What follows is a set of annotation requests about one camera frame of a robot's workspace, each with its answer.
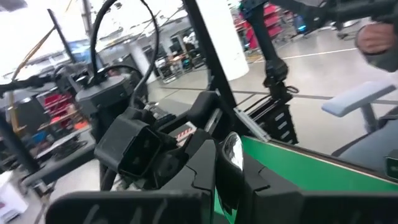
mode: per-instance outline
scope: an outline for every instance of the gray chair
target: gray chair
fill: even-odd
[[[398,107],[390,110],[385,116],[377,118],[372,103],[380,97],[395,91],[397,87],[390,80],[366,82],[356,88],[348,90],[330,100],[322,106],[322,110],[336,117],[344,117],[350,112],[360,109],[365,120],[365,129],[368,132],[364,136],[338,149],[332,156],[340,156],[358,141],[366,138],[371,133],[383,128],[389,120],[398,118]]]

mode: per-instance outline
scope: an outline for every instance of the person's hand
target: person's hand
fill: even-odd
[[[377,54],[390,49],[396,41],[392,24],[370,24],[360,30],[356,44],[366,54]]]

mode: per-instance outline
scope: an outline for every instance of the gray floor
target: gray floor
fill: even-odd
[[[396,74],[388,74],[367,65],[354,49],[353,41],[338,40],[335,32],[330,30],[287,44],[278,51],[290,67],[286,83],[300,89],[300,93],[290,102],[299,146],[325,154],[330,154],[365,133],[358,111],[344,118],[335,118],[323,112],[321,106],[327,99],[366,81],[390,78],[398,82]],[[236,101],[241,103],[239,107],[242,109],[267,93],[261,84],[264,79],[263,62],[258,60],[250,64],[249,68],[248,74],[230,82]],[[152,83],[150,99],[193,103],[206,84],[206,72],[199,70],[168,85]],[[398,91],[383,97],[374,105],[376,113],[384,114],[398,105],[397,100]],[[77,190],[98,189],[98,162],[91,161],[61,178],[52,198]],[[31,223],[26,220],[33,220],[32,214],[37,211],[37,202],[33,202],[29,212],[14,223]]]

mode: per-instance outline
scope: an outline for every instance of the computer monitor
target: computer monitor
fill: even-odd
[[[89,38],[85,38],[85,39],[81,39],[81,40],[67,40],[65,38],[65,34],[63,33],[59,22],[58,22],[58,19],[55,17],[54,12],[51,9],[48,9],[47,12],[50,15],[50,18],[54,24],[55,30],[57,30],[58,35],[60,36],[63,47],[65,48],[65,52],[70,57],[70,60],[72,61],[72,63],[76,63],[76,62],[85,62],[87,64],[91,63]],[[98,54],[96,54],[96,62],[97,62],[98,69],[104,67],[104,63]]]

